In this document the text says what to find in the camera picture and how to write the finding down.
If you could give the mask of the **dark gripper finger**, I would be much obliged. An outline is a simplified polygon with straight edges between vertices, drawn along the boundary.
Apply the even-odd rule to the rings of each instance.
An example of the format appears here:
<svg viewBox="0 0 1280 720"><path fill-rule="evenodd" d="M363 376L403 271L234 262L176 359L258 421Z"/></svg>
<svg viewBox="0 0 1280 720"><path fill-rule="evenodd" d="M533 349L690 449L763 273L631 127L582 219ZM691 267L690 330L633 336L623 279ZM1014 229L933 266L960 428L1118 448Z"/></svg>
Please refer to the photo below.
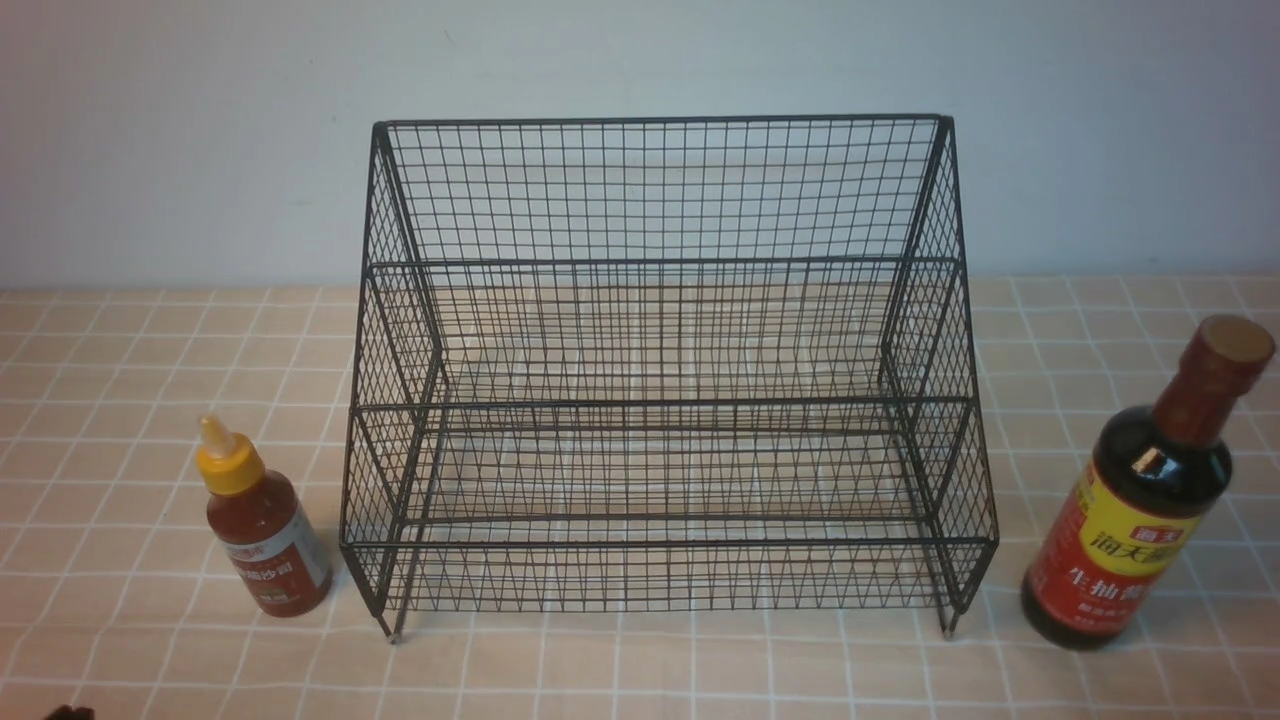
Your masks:
<svg viewBox="0 0 1280 720"><path fill-rule="evenodd" d="M49 712L45 720L95 720L96 712L91 707L61 705Z"/></svg>

